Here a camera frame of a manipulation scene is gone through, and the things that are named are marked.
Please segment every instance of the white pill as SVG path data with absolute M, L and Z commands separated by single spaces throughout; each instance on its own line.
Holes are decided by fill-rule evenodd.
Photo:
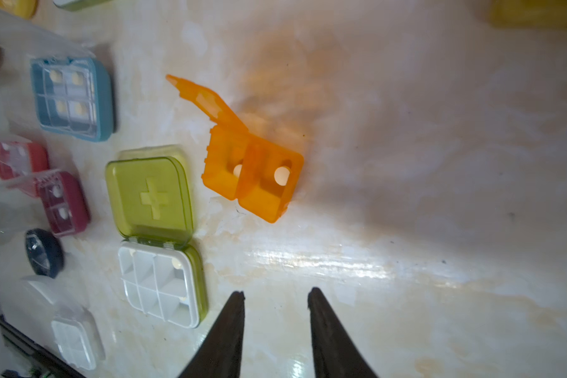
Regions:
M 173 257 L 172 266 L 174 266 L 174 269 L 182 269 L 182 262 L 179 259 Z
M 237 164 L 233 169 L 233 175 L 239 178 L 239 174 L 242 172 L 242 164 Z
M 66 208 L 60 208 L 59 209 L 59 216 L 63 219 L 67 219 L 69 217 L 69 212 L 67 211 Z
M 63 81 L 63 74 L 57 70 L 51 70 L 50 78 L 53 83 L 61 83 Z
M 55 105 L 57 107 L 57 113 L 63 114 L 67 112 L 67 104 L 65 103 L 65 101 L 58 100 Z
M 74 72 L 71 74 L 71 82 L 75 85 L 83 85 L 84 84 L 84 74 L 81 72 Z
M 88 106 L 82 102 L 76 102 L 74 110 L 78 116 L 85 116 L 88 114 Z
M 275 170 L 275 174 L 273 175 L 275 178 L 275 182 L 278 185 L 285 186 L 288 183 L 289 178 L 289 168 L 288 167 L 279 167 Z
M 58 185 L 53 186 L 52 192 L 53 192 L 53 196 L 56 198 L 61 198 L 63 196 L 63 190 Z

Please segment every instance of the plastic container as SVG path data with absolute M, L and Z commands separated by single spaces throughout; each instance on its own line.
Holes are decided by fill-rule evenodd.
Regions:
M 297 152 L 259 138 L 213 91 L 167 75 L 180 96 L 196 104 L 216 125 L 210 130 L 202 180 L 228 200 L 275 223 L 288 208 L 304 158 Z
M 90 221 L 78 181 L 68 172 L 57 171 L 37 184 L 42 206 L 53 234 L 73 235 Z
M 92 315 L 55 280 L 46 276 L 22 278 L 31 295 L 38 293 L 54 310 L 51 328 L 61 356 L 69 365 L 94 370 L 104 358 L 103 346 Z
M 25 233 L 25 250 L 34 273 L 55 278 L 63 269 L 63 250 L 59 240 L 43 229 Z
M 124 291 L 131 306 L 183 328 L 195 328 L 207 312 L 199 254 L 122 242 L 118 251 Z
M 19 193 L 30 187 L 39 198 Z M 62 237 L 84 231 L 88 221 L 80 186 L 68 172 L 45 170 L 0 183 L 0 233 L 50 227 Z
M 207 313 L 202 262 L 188 245 L 193 216 L 181 152 L 123 151 L 105 178 L 118 231 L 124 290 L 134 308 L 184 328 Z
M 0 134 L 0 178 L 10 180 L 48 169 L 48 155 L 44 147 L 18 135 Z M 35 185 L 21 186 L 21 190 L 38 197 Z
M 39 180 L 50 177 L 54 172 L 57 170 L 0 182 L 0 234 L 49 227 L 42 202 L 19 189 L 35 187 Z
M 567 0 L 494 0 L 490 21 L 507 28 L 567 28 Z
M 90 141 L 113 132 L 111 81 L 98 60 L 31 60 L 31 84 L 42 129 Z
M 35 58 L 95 57 L 90 50 L 81 45 L 2 10 L 0 10 L 0 47 Z
M 37 0 L 0 0 L 0 9 L 26 19 L 34 15 L 37 5 Z

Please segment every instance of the cross symbol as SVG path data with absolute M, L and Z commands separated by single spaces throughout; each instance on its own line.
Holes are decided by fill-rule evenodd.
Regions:
M 159 220 L 161 217 L 159 205 L 168 204 L 168 193 L 158 193 L 153 177 L 147 177 L 146 181 L 148 192 L 141 192 L 141 203 L 143 205 L 150 205 L 151 217 L 155 220 Z

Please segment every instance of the table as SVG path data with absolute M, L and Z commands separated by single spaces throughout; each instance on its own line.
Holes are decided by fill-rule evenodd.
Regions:
M 567 31 L 495 30 L 478 1 L 113 0 L 33 22 L 112 74 L 117 132 L 39 130 L 27 72 L 4 72 L 0 127 L 80 178 L 92 221 L 57 280 L 94 316 L 88 377 L 175 377 L 229 294 L 245 293 L 243 377 L 312 377 L 306 298 L 320 287 L 382 377 L 567 377 Z M 166 74 L 216 91 L 250 130 L 302 153 L 268 224 L 203 186 L 212 123 Z M 133 309 L 103 170 L 118 151 L 188 157 L 210 312 L 181 329 Z M 23 236 L 0 247 L 8 321 Z

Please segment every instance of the stain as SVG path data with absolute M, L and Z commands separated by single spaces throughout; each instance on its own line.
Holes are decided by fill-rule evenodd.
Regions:
M 422 378 L 433 378 L 436 374 L 443 373 L 441 362 L 432 358 L 417 359 L 414 367 L 418 373 L 422 374 Z
M 454 352 L 454 354 L 456 356 L 458 356 L 459 358 L 466 358 L 469 355 L 469 351 L 467 350 L 467 348 L 465 348 L 463 345 L 460 344 L 460 342 L 456 341 L 456 340 L 450 340 L 448 341 L 448 346 L 449 348 Z
M 433 278 L 430 275 L 416 276 L 418 276 L 417 282 L 419 284 L 426 284 L 436 289 L 432 290 L 431 294 L 436 295 L 439 302 L 447 302 L 447 297 L 450 295 L 470 295 L 467 299 L 475 302 L 475 309 L 497 308 L 506 315 L 515 313 L 516 316 L 523 316 L 525 320 L 539 330 L 552 330 L 559 335 L 565 334 L 557 320 L 567 318 L 567 310 L 539 306 L 533 299 L 524 295 L 502 295 L 488 292 L 488 290 L 495 290 L 503 285 L 505 283 L 503 279 L 491 278 L 478 279 L 468 283 L 451 283 L 443 279 Z
M 246 285 L 255 279 L 264 278 L 267 276 L 267 270 L 264 267 L 257 267 L 250 269 L 243 274 L 235 274 L 231 267 L 225 267 L 216 273 L 226 279 L 229 283 L 234 285 Z

